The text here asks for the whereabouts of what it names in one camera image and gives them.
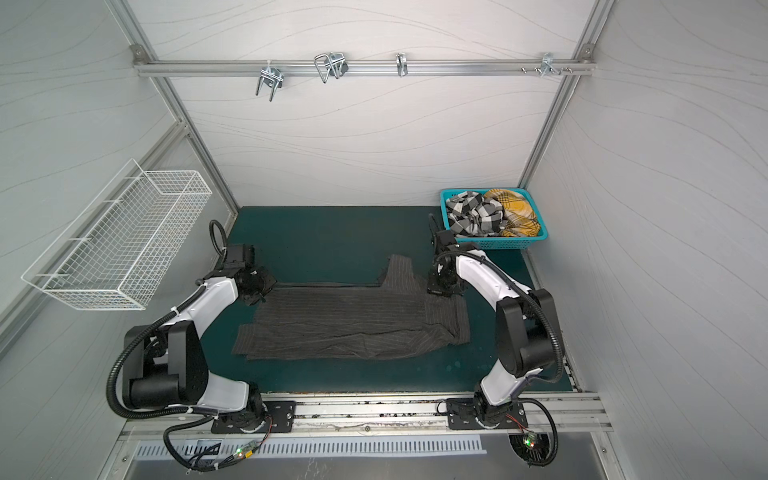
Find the dark grey striped shirt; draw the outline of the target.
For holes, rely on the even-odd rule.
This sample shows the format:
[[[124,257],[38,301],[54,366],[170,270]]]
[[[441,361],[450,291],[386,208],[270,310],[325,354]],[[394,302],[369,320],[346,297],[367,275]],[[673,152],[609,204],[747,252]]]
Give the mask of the dark grey striped shirt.
[[[393,255],[375,286],[271,292],[239,327],[232,352],[249,360],[398,360],[470,340],[464,298],[429,293],[411,259]]]

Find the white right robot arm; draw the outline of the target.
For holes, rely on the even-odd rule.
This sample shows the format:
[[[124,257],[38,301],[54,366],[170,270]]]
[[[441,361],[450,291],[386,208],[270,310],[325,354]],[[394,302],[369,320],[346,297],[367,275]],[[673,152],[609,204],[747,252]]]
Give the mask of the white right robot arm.
[[[473,415],[495,427],[515,408],[533,383],[556,384],[565,374],[565,348],[552,295],[514,280],[480,250],[454,250],[435,256],[432,289],[451,295],[465,284],[495,313],[497,360],[479,382]]]

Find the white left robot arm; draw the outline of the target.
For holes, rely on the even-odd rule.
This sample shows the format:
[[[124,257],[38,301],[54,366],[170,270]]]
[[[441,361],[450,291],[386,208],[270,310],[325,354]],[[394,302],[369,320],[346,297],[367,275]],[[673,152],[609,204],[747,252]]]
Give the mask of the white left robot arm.
[[[113,413],[131,420],[200,414],[233,431],[261,428],[267,408],[258,387],[212,373],[201,338],[228,306],[254,305],[275,284],[256,267],[214,271],[166,315],[131,328],[107,377]]]

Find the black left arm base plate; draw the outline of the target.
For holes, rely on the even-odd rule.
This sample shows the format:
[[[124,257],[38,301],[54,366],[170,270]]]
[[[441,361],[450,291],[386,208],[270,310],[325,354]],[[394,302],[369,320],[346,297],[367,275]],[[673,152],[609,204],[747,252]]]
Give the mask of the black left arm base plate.
[[[213,434],[290,433],[293,428],[294,401],[266,401],[255,409],[221,415],[213,422]]]

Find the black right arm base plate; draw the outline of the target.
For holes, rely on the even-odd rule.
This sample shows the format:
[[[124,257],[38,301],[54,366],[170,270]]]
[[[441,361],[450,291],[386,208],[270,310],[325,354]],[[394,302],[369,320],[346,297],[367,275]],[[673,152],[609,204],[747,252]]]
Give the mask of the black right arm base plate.
[[[447,418],[450,430],[528,430],[524,409],[513,402],[493,406],[479,398],[449,398],[435,410]]]

